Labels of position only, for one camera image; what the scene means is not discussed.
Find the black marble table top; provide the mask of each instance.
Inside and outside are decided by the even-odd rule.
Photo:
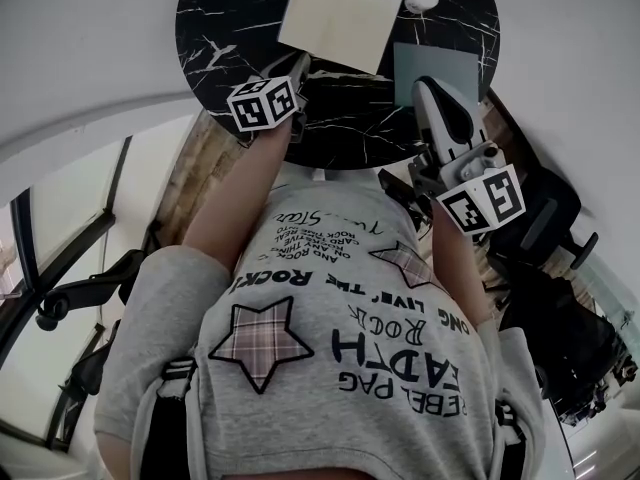
[[[204,108],[238,135],[226,99],[233,87],[294,51],[278,43],[288,0],[180,0],[180,63]],[[302,94],[309,100],[304,139],[287,160],[329,169],[363,169],[415,156],[420,143],[412,108],[393,104],[393,42],[478,55],[480,98],[498,62],[500,24],[494,0],[440,0],[422,16],[400,7],[380,68],[369,75],[314,58]]]

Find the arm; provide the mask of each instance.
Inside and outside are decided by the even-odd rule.
[[[433,202],[433,268],[438,280],[474,327],[491,318],[471,239]]]
[[[209,196],[189,225],[183,245],[233,272],[276,179],[291,138],[291,119],[262,132]]]
[[[118,437],[96,433],[96,441],[102,462],[113,480],[129,480],[131,444]]]

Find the strap buckle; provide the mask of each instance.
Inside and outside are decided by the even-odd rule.
[[[513,407],[507,402],[496,400],[496,418],[498,419],[498,425],[511,428],[519,441],[522,442],[524,440],[524,433],[518,425],[518,416],[513,410]]]
[[[198,365],[193,357],[185,356],[168,362],[162,369],[162,386],[158,389],[160,398],[183,400],[191,388],[191,379]]]

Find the black office chair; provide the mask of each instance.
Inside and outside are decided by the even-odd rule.
[[[598,242],[598,234],[593,233],[582,247],[573,241],[571,226],[582,207],[578,194],[562,178],[540,167],[522,184],[522,196],[526,212],[491,235],[490,259],[541,267],[560,246],[575,255],[571,268],[580,267]]]
[[[38,327],[43,331],[53,331],[69,311],[101,306],[116,290],[122,303],[126,304],[145,257],[144,252],[132,249],[106,272],[54,288],[38,308]]]
[[[510,269],[512,301],[500,328],[522,328],[544,396],[564,413],[611,370],[622,341],[609,322],[576,301],[566,279],[522,264]]]

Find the star graphic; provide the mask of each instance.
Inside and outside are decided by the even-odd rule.
[[[267,389],[276,367],[313,356],[306,344],[289,329],[293,297],[262,309],[234,304],[229,334],[209,359],[237,363],[259,395]]]
[[[369,254],[398,267],[409,288],[432,284],[446,293],[429,265],[411,247],[400,241],[396,241],[396,246],[393,249],[371,251]]]

